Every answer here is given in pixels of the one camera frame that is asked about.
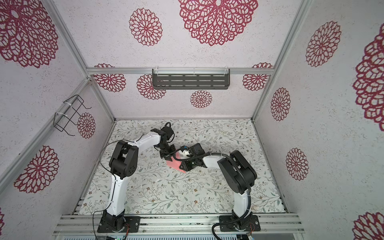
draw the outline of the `black mounting plate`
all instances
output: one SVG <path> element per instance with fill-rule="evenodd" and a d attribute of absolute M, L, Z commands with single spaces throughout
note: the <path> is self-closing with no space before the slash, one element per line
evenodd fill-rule
<path fill-rule="evenodd" d="M 218 219 L 219 219 L 220 223 L 222 223 L 222 222 L 229 222 L 229 221 L 233 220 L 231 215 L 219 216 Z M 250 223 L 253 223 L 253 225 L 255 226 L 255 229 L 253 229 L 253 226 L 252 226 L 252 231 L 258 232 L 258 231 L 261 230 L 260 223 L 259 223 L 259 218 L 256 215 L 252 215 Z M 220 226 L 220 231 L 222 231 L 222 232 L 236 232 L 237 230 L 235 229 L 234 224 L 231 223 L 231 224 L 228 224 L 228 225 L 221 225 Z M 251 226 L 248 224 L 244 231 L 245 232 L 250 232 L 251 231 Z"/>
<path fill-rule="evenodd" d="M 140 226 L 140 217 L 124 216 L 124 218 L 125 218 L 126 223 L 129 224 L 129 226 L 130 226 L 129 232 L 132 232 L 132 233 L 138 232 L 139 226 Z M 99 225 L 97 232 L 98 233 L 113 233 L 113 231 L 110 229 L 108 224 Z"/>

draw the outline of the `robotic arm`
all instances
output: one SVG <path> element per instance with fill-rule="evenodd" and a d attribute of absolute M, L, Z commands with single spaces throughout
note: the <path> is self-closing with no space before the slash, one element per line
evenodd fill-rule
<path fill-rule="evenodd" d="M 250 190 L 257 178 L 255 170 L 248 161 L 237 150 L 230 155 L 205 153 L 199 143 L 192 147 L 182 146 L 176 150 L 174 145 L 168 144 L 173 135 L 171 125 L 167 123 L 161 130 L 152 129 L 139 140 L 132 142 L 121 140 L 116 144 L 109 162 L 112 173 L 111 194 L 108 207 L 103 211 L 98 232 L 124 230 L 126 222 L 124 201 L 127 185 L 136 171 L 138 154 L 152 146 L 159 148 L 160 157 L 166 160 L 168 166 L 184 173 L 198 166 L 220 168 L 228 185 L 234 191 L 232 223 L 238 230 L 248 226 L 252 217 Z"/>

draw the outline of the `red floral pattern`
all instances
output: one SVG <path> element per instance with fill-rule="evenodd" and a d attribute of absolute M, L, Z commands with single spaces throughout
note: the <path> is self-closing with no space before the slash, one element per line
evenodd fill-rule
<path fill-rule="evenodd" d="M 95 133 L 95 119 L 91 114 L 83 113 L 82 115 L 80 115 L 77 124 L 77 130 L 83 138 L 90 138 Z"/>
<path fill-rule="evenodd" d="M 364 48 L 365 55 L 356 66 L 356 104 L 364 109 L 364 117 L 373 119 L 384 131 L 384 24 L 380 33 Z"/>
<path fill-rule="evenodd" d="M 271 101 L 271 113 L 276 121 L 286 118 L 291 107 L 291 99 L 289 92 L 285 88 L 279 88 L 273 94 Z"/>
<path fill-rule="evenodd" d="M 59 159 L 49 146 L 43 146 L 13 185 L 21 192 L 37 193 L 47 187 L 59 168 Z"/>
<path fill-rule="evenodd" d="M 289 174 L 296 180 L 303 180 L 308 174 L 307 156 L 297 148 L 292 148 L 285 160 Z"/>
<path fill-rule="evenodd" d="M 330 21 L 325 23 L 311 37 L 307 47 L 307 62 L 312 67 L 326 63 L 336 51 L 340 42 L 340 25 Z"/>
<path fill-rule="evenodd" d="M 273 68 L 273 65 L 270 63 L 259 63 L 254 65 L 253 68 Z M 269 75 L 267 74 L 246 74 L 243 76 L 243 85 L 248 90 L 257 91 L 264 88 L 268 78 Z"/>
<path fill-rule="evenodd" d="M 223 45 L 252 21 L 257 0 L 179 0 L 184 28 L 200 43 Z"/>
<path fill-rule="evenodd" d="M 5 225 L 3 218 L 4 218 L 4 214 L 2 214 L 1 208 L 0 208 L 0 236 L 2 234 L 1 231 L 3 230 L 3 226 Z"/>
<path fill-rule="evenodd" d="M 0 0 L 0 52 L 23 67 L 49 65 L 58 35 L 38 0 Z"/>
<path fill-rule="evenodd" d="M 359 215 L 353 226 L 354 240 L 383 240 L 384 239 L 384 216 L 366 212 Z"/>
<path fill-rule="evenodd" d="M 139 8 L 132 13 L 129 28 L 133 37 L 146 46 L 157 44 L 163 35 L 163 29 L 156 14 L 144 8 Z"/>
<path fill-rule="evenodd" d="M 162 98 L 167 92 L 166 90 L 157 90 L 153 88 L 151 74 L 140 76 L 136 85 L 141 95 L 152 100 Z"/>
<path fill-rule="evenodd" d="M 212 102 L 212 95 L 203 90 L 198 90 L 192 93 L 191 103 L 197 108 L 205 108 Z"/>
<path fill-rule="evenodd" d="M 96 68 L 114 68 L 113 66 L 101 63 Z M 93 75 L 98 85 L 110 92 L 120 92 L 125 88 L 125 78 L 123 74 L 95 74 Z"/>

